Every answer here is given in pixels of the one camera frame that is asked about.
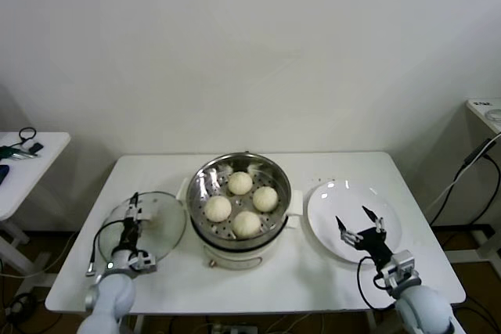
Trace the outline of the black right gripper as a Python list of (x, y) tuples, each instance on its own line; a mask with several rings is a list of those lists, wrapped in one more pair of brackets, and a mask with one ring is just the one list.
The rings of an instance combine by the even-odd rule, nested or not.
[(362, 206), (362, 209), (366, 216), (374, 223), (374, 226), (356, 234), (347, 230), (341, 219), (336, 216), (341, 240), (349, 246), (357, 246), (357, 250), (367, 252), (377, 267), (384, 267), (391, 261), (392, 257), (392, 252), (385, 242), (387, 232), (384, 226), (384, 219), (378, 217), (372, 210), (365, 206)]

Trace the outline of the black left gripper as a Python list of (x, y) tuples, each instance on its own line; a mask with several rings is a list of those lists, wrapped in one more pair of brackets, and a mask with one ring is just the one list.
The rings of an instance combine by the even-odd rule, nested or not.
[(137, 250), (139, 238), (139, 223), (143, 221), (142, 208), (138, 208), (139, 193), (136, 192), (131, 197), (131, 208), (127, 209), (124, 215), (123, 231), (119, 240), (119, 250)]

